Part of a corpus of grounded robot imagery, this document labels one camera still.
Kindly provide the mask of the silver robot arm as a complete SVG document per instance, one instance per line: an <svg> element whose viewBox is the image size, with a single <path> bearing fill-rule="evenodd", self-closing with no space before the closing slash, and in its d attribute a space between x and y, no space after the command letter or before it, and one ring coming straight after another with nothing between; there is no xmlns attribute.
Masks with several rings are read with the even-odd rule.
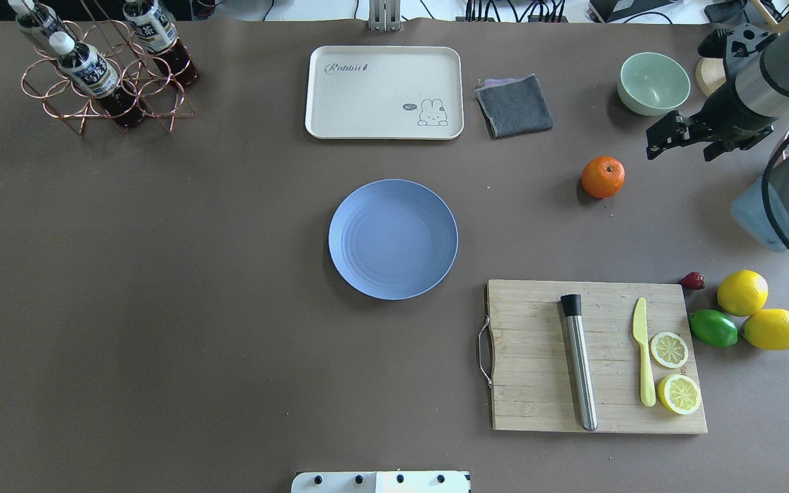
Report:
<svg viewBox="0 0 789 493"><path fill-rule="evenodd" d="M653 160L673 147L705 143L705 160L752 149L789 113L789 29L771 34L751 25L717 29L699 54L723 60L725 81L692 116L668 112L646 132ZM731 212L742 228L770 249L789 252L789 136L771 153L757 182Z"/></svg>

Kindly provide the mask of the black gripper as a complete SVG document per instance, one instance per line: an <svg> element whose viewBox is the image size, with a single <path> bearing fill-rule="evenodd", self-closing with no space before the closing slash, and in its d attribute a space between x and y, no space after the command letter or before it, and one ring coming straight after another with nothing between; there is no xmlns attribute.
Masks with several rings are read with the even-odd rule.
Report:
<svg viewBox="0 0 789 493"><path fill-rule="evenodd" d="M703 156L711 162L726 152L752 149L771 134L774 122L773 116L761 116L749 109L736 93L735 84L727 81L691 118L671 110L648 128L646 157L654 160L665 150L708 142Z"/></svg>

